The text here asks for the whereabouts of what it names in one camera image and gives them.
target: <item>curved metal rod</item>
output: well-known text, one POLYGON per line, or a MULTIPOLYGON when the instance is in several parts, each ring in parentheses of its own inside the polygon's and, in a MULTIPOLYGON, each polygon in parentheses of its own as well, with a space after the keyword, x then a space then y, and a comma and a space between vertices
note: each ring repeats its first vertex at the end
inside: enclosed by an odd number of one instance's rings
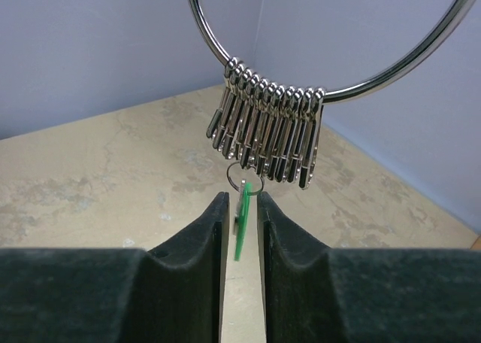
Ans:
MULTIPOLYGON (((394 65, 391 65, 384 71, 375 74, 367 80, 363 80, 355 85, 344 87, 342 89, 333 91, 328 90, 325 94, 323 104, 344 102, 369 95, 377 90, 381 90, 383 87, 390 85, 411 72, 416 66, 427 59, 451 35, 464 16, 466 16, 475 1, 476 0, 455 0, 437 25, 407 55, 397 61, 394 65)), ((212 33, 212 30, 205 19, 204 13, 202 12, 199 0, 189 0, 189 4, 195 22, 197 23, 197 27, 205 42, 217 59, 223 65, 226 65, 230 56, 212 33)))

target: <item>wall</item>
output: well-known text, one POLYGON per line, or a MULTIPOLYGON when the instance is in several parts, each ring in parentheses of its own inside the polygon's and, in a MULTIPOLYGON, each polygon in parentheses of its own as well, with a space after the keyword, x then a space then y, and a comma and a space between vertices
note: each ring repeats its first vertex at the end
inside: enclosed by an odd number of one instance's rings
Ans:
MULTIPOLYGON (((203 2, 253 63, 261 0, 203 2)), ((0 138, 222 82, 187 0, 0 0, 0 47, 0 138)))
MULTIPOLYGON (((451 1, 264 0, 256 68, 282 82, 329 90, 358 82, 414 47, 451 1)), ((480 43, 478 1, 409 75, 325 109, 330 127, 479 232, 480 43)))

